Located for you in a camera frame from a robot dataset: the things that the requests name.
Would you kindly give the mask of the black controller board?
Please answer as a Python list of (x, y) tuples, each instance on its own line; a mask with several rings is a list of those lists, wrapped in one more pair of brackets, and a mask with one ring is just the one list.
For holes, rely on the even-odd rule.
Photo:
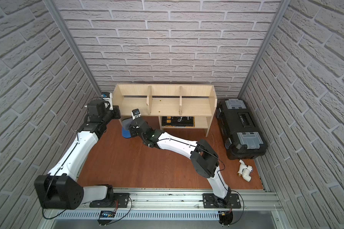
[(102, 210), (97, 221), (100, 226), (107, 226), (114, 220), (115, 215), (114, 211)]
[(229, 226), (233, 221), (233, 212), (231, 211), (219, 211), (219, 224), (222, 226)]

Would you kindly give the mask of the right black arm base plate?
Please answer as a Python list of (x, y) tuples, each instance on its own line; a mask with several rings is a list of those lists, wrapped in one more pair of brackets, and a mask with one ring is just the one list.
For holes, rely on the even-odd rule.
[(240, 209), (239, 195), (228, 193), (225, 198), (219, 198), (212, 193), (204, 193), (203, 204), (205, 209)]

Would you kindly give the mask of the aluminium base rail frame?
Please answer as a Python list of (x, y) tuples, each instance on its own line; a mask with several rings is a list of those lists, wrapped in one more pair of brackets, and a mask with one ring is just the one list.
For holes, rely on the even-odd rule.
[[(284, 213), (283, 205), (280, 203), (279, 198), (274, 192), (265, 191), (249, 191), (239, 190), (230, 191), (229, 193), (236, 193), (239, 195), (241, 202), (240, 209), (205, 209), (203, 204), (203, 194), (212, 193), (209, 189), (127, 189), (116, 188), (114, 193), (129, 193), (129, 204), (127, 208), (90, 208), (89, 204), (83, 204), (76, 210), (108, 210), (115, 213), (119, 210), (213, 210), (213, 211), (231, 211), (233, 212), (233, 221), (228, 226), (232, 228), (245, 222), (257, 222), (258, 228), (263, 228), (263, 222), (257, 221), (252, 216), (252, 213), (258, 213), (259, 215), (267, 214), (269, 222), (274, 224), (276, 229), (288, 229), (289, 221)], [(64, 211), (51, 210), (49, 211), (49, 219), (42, 219), (39, 225), (40, 229), (50, 229), (60, 221), (70, 222), (72, 228), (80, 228), (81, 224), (86, 220), (96, 223), (98, 228), (110, 228), (117, 224), (126, 223), (131, 220), (117, 219), (113, 220), (107, 226), (100, 226), (97, 219), (56, 219)], [(219, 220), (176, 220), (176, 221), (213, 221)]]

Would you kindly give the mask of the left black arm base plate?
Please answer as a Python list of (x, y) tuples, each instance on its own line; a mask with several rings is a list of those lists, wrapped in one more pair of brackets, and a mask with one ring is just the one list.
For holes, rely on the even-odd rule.
[(130, 200), (129, 193), (113, 193), (103, 200), (96, 200), (90, 203), (90, 208), (127, 208)]

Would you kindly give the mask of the white pvc pipe fitting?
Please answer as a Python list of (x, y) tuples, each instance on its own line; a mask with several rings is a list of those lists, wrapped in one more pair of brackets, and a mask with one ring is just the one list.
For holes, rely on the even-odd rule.
[(239, 170), (238, 170), (238, 176), (242, 177), (246, 182), (251, 181), (251, 172), (253, 171), (253, 167), (250, 165), (246, 165), (245, 162), (240, 159), (239, 160)]

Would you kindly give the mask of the left black controller board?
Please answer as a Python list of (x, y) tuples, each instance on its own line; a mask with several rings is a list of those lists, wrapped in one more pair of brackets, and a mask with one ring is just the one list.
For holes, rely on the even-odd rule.
[(114, 211), (102, 210), (97, 221), (100, 226), (107, 226), (114, 220), (115, 215)]

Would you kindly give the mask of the left aluminium corner post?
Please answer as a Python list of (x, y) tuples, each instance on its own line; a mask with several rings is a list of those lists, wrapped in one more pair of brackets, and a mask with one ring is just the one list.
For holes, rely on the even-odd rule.
[(64, 39), (68, 43), (74, 57), (80, 64), (80, 67), (83, 69), (87, 79), (89, 80), (91, 86), (93, 87), (96, 95), (101, 96), (101, 90), (88, 66), (85, 58), (83, 57), (77, 43), (75, 42), (74, 37), (71, 34), (70, 29), (66, 25), (64, 18), (62, 17), (60, 10), (58, 9), (56, 3), (53, 0), (44, 0), (44, 4), (57, 24), (60, 32), (62, 33)]

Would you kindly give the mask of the light wooden bookshelf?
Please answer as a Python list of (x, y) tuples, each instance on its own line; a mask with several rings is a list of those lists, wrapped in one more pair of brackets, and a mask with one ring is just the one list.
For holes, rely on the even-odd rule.
[(192, 116), (192, 128), (203, 129), (208, 136), (217, 108), (213, 85), (118, 84), (112, 93), (112, 102), (118, 106), (121, 118), (132, 116), (139, 109), (142, 116)]

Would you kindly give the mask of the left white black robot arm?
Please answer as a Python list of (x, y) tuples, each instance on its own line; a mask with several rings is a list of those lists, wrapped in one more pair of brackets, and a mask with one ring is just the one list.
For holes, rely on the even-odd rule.
[(107, 124), (120, 119), (120, 111), (112, 105), (111, 98), (92, 100), (87, 110), (70, 148), (46, 175), (40, 175), (34, 181), (43, 209), (75, 210), (81, 204), (107, 199), (108, 185), (82, 187), (77, 176), (91, 149), (107, 130)]

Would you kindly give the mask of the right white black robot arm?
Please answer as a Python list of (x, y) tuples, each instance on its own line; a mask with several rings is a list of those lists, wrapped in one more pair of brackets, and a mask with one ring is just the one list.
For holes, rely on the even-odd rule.
[(160, 129), (153, 129), (142, 117), (131, 120), (129, 131), (132, 137), (140, 137), (143, 144), (150, 148), (169, 150), (189, 158), (195, 171), (208, 180), (215, 197), (226, 199), (231, 189), (221, 175), (218, 154), (207, 141), (185, 140)]

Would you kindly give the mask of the right black controller board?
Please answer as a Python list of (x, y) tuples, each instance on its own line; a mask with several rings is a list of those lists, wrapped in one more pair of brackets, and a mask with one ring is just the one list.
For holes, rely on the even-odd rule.
[(219, 211), (219, 224), (222, 226), (229, 226), (233, 221), (233, 212), (231, 211)]

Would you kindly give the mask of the black yellow book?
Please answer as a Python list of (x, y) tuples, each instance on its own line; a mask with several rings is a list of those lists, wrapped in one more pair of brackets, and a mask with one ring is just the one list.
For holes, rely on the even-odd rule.
[(194, 127), (193, 116), (163, 116), (161, 118), (163, 127)]

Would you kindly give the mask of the blue and grey cloth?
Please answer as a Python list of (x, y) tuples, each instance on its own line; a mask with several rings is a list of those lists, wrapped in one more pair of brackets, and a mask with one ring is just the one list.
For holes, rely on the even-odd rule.
[(137, 136), (137, 133), (132, 129), (130, 130), (130, 126), (132, 123), (133, 119), (132, 118), (127, 118), (122, 120), (122, 136), (124, 138), (133, 138)]

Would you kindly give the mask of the right aluminium corner post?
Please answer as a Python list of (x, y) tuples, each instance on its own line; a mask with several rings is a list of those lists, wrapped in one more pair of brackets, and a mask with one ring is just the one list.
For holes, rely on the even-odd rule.
[(242, 85), (242, 88), (239, 92), (239, 95), (238, 95), (238, 99), (241, 99), (247, 86), (248, 86), (248, 83), (250, 82), (256, 68), (258, 67), (259, 65), (259, 62), (260, 60), (262, 59), (262, 57), (264, 56), (269, 44), (270, 44), (270, 41), (272, 39), (272, 37), (274, 36), (274, 33), (276, 32), (283, 16), (284, 16), (284, 13), (286, 12), (289, 4), (290, 4), (291, 0), (283, 0), (280, 2), (279, 6), (278, 6), (278, 9), (277, 9), (277, 12), (275, 13), (274, 15), (274, 18), (273, 18), (273, 21), (271, 22), (270, 24), (270, 27), (266, 33), (266, 36), (265, 38), (263, 39), (263, 42), (260, 46), (260, 49), (254, 59), (254, 62), (249, 70), (249, 73)]

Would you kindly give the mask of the black toolbox grey latches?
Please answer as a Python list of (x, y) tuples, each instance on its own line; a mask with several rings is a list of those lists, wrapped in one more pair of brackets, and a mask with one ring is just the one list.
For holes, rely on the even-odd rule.
[(216, 118), (228, 159), (255, 159), (265, 155), (268, 144), (243, 100), (221, 101)]

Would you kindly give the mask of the aluminium corner post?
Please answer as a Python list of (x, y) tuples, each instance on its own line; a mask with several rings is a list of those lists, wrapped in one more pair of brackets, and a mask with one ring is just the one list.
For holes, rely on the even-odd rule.
[(275, 13), (274, 15), (274, 18), (273, 18), (273, 21), (271, 22), (270, 24), (270, 27), (266, 33), (266, 36), (265, 38), (263, 39), (263, 42), (260, 46), (260, 49), (254, 59), (254, 62), (249, 70), (249, 73), (242, 85), (242, 88), (239, 92), (239, 95), (238, 95), (238, 99), (241, 99), (247, 86), (248, 86), (248, 83), (250, 82), (256, 68), (258, 67), (259, 65), (259, 62), (260, 60), (262, 59), (262, 57), (264, 56), (269, 44), (270, 44), (270, 41), (272, 39), (272, 37), (274, 36), (274, 33), (276, 32), (283, 16), (284, 16), (284, 13), (286, 12), (289, 4), (290, 4), (291, 0), (283, 0), (280, 2), (279, 6), (278, 6), (278, 9), (277, 9), (277, 12)]
[(70, 29), (66, 25), (64, 18), (62, 17), (60, 10), (58, 9), (56, 3), (53, 0), (44, 0), (44, 4), (57, 24), (60, 32), (62, 33), (64, 39), (68, 43), (74, 57), (80, 64), (80, 67), (83, 69), (87, 79), (89, 80), (91, 86), (93, 87), (96, 95), (101, 96), (101, 90), (88, 66), (85, 58), (83, 57), (77, 43), (75, 42), (74, 37), (71, 34)]

